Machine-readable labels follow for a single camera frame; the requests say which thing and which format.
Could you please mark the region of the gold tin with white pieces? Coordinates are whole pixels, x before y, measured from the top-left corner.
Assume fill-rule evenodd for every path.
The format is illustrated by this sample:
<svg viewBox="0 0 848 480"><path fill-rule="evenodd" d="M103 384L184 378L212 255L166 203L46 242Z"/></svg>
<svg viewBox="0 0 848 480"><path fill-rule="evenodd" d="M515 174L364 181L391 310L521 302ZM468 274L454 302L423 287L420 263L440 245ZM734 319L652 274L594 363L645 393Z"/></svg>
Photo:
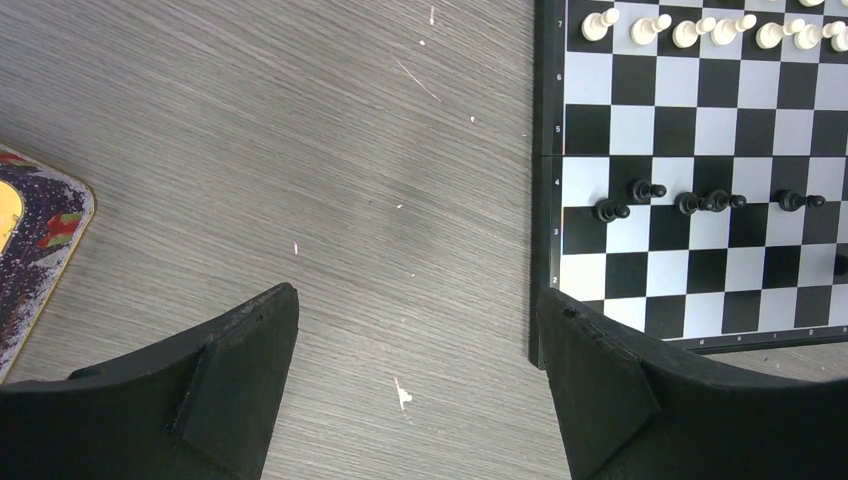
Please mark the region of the gold tin with white pieces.
<svg viewBox="0 0 848 480"><path fill-rule="evenodd" d="M81 180L1 147L1 378L37 323L96 209Z"/></svg>

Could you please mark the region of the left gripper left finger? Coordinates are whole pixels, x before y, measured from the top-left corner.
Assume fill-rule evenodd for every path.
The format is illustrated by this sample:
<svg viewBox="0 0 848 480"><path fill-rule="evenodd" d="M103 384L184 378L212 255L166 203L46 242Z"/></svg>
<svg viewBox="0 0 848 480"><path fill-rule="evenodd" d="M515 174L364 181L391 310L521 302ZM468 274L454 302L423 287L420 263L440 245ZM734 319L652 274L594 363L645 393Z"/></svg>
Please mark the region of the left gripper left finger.
<svg viewBox="0 0 848 480"><path fill-rule="evenodd" d="M288 283L61 381L1 389L5 479L257 479L298 335Z"/></svg>

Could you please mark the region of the black white chess board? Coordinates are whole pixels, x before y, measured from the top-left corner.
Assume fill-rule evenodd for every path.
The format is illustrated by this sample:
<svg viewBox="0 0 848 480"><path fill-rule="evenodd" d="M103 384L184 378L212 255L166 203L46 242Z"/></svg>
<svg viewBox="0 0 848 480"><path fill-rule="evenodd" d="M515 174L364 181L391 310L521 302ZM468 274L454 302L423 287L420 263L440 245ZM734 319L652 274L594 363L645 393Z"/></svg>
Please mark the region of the black white chess board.
<svg viewBox="0 0 848 480"><path fill-rule="evenodd" d="M845 2L539 1L534 57L532 300L703 353L846 340ZM747 204L675 207L716 189Z"/></svg>

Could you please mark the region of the black chess pawn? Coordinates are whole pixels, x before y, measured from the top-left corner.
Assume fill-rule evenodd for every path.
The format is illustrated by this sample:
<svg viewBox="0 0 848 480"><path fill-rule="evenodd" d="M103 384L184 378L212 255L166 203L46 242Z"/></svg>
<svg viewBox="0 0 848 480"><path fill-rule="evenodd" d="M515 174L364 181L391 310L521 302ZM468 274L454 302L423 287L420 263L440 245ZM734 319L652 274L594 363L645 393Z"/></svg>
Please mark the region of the black chess pawn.
<svg viewBox="0 0 848 480"><path fill-rule="evenodd" d="M712 211L714 203L709 198L693 192L683 192L676 196L675 207L681 214L691 216L700 211Z"/></svg>
<svg viewBox="0 0 848 480"><path fill-rule="evenodd" d="M603 223L611 223L616 220L626 219L631 210L628 205L605 198L599 200L592 209L594 217Z"/></svg>
<svg viewBox="0 0 848 480"><path fill-rule="evenodd" d="M821 195L803 195L797 190L781 190L777 202L781 210L795 212L802 208L820 208L826 199Z"/></svg>
<svg viewBox="0 0 848 480"><path fill-rule="evenodd" d="M706 200L708 210L714 213L720 213L728 208L741 208L747 204L747 198L744 195L731 194L721 189L716 189L708 193Z"/></svg>
<svg viewBox="0 0 848 480"><path fill-rule="evenodd" d="M652 183L646 179L638 179L631 183L629 195L634 204L649 204L654 198L662 198L667 194L665 185Z"/></svg>

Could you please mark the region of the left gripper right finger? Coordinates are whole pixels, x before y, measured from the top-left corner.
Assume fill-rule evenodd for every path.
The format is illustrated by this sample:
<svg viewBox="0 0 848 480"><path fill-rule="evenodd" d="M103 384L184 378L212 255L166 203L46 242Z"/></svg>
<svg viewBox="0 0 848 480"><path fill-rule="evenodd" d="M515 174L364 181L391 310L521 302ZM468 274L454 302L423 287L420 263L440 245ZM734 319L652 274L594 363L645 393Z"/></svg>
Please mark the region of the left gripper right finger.
<svg viewBox="0 0 848 480"><path fill-rule="evenodd" d="M847 383L710 360L555 289L536 307L575 479L843 479Z"/></svg>

